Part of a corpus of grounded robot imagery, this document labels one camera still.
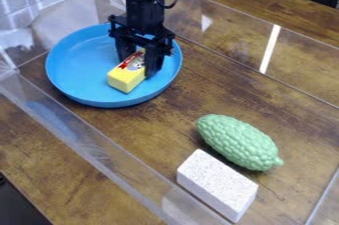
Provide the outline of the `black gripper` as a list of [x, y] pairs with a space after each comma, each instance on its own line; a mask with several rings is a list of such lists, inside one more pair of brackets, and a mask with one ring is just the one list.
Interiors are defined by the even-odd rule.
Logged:
[[110, 15], [107, 20], [108, 35], [115, 39], [119, 60], [124, 61], [138, 47], [146, 47], [146, 76], [151, 77], [162, 69], [163, 56], [172, 55], [175, 34], [163, 25], [140, 31], [127, 25], [126, 16]]

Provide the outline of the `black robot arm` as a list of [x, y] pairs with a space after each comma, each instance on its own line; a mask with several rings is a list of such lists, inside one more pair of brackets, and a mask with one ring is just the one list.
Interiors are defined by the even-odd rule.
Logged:
[[126, 0], [126, 15], [108, 16], [108, 35], [115, 39], [119, 60], [124, 61], [136, 48], [146, 49], [144, 76], [152, 76], [160, 69], [164, 57], [172, 54], [175, 34], [164, 27], [164, 0]]

